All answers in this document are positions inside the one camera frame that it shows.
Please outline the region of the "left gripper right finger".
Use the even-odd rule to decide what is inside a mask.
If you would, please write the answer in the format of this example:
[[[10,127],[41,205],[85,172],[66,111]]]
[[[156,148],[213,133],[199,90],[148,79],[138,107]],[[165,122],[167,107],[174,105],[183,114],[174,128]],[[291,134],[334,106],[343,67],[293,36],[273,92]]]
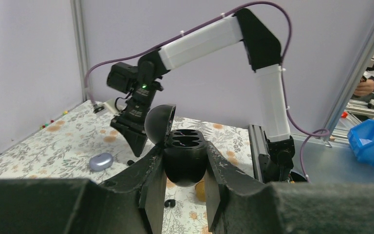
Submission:
[[[207,144],[214,234],[374,234],[374,184],[261,183]]]

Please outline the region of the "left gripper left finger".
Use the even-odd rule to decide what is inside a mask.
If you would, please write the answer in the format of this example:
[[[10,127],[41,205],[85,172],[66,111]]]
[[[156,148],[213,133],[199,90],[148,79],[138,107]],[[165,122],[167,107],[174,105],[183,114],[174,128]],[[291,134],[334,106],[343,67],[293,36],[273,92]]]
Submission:
[[[163,150],[97,184],[86,178],[0,179],[0,234],[159,234]]]

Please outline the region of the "lavender earbud charging case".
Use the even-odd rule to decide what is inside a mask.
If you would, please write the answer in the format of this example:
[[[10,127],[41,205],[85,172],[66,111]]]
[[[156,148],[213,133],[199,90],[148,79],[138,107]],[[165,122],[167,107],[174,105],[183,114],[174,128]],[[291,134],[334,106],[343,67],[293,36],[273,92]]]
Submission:
[[[101,153],[91,157],[89,160],[89,167],[94,172],[103,171],[113,164],[113,156],[109,153]]]

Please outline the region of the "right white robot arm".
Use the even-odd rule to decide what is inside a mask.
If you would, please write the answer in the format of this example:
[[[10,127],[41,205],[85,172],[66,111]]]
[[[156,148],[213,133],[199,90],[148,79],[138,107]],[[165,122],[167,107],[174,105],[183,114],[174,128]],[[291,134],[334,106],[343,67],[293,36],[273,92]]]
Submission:
[[[116,111],[111,126],[136,156],[147,140],[162,147],[167,176],[188,187],[205,174],[207,142],[198,131],[172,129],[175,102],[203,109],[205,98],[220,88],[228,97],[244,96],[244,101],[222,100],[234,122],[251,114],[264,121],[261,143],[268,159],[253,160],[255,177],[263,183],[285,181],[295,154],[282,81],[285,51],[251,10],[238,8],[136,55],[135,65],[114,60],[107,85],[126,94],[126,106]]]

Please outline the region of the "black oval earbud case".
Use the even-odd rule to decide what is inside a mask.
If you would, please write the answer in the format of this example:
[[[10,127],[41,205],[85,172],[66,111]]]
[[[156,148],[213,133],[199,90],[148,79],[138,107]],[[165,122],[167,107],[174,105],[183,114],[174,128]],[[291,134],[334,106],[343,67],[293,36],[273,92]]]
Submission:
[[[204,176],[207,167],[207,142],[194,129],[172,129],[175,104],[163,104],[149,111],[145,119],[148,139],[163,149],[167,178],[179,187],[191,187]]]

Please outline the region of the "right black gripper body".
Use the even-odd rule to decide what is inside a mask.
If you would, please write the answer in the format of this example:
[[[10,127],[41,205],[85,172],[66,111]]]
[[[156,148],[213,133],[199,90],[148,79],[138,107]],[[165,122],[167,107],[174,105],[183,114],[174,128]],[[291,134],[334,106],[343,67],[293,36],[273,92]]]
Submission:
[[[117,102],[123,97],[118,97],[113,103],[113,107],[119,111],[119,115],[115,115],[110,122],[110,126],[116,129],[118,132],[123,134],[124,130],[131,130],[136,133],[145,134],[145,119],[147,113],[150,110],[152,101],[155,94],[149,94],[148,96],[142,96],[134,94],[130,99],[126,100],[127,106],[118,110]]]

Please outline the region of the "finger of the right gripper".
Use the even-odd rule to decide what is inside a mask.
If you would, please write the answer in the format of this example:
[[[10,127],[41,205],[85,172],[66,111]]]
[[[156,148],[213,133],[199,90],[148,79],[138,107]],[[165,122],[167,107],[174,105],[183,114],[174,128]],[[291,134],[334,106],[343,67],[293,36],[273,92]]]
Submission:
[[[147,142],[144,126],[127,119],[112,119],[110,126],[125,138],[134,155],[140,157]]]

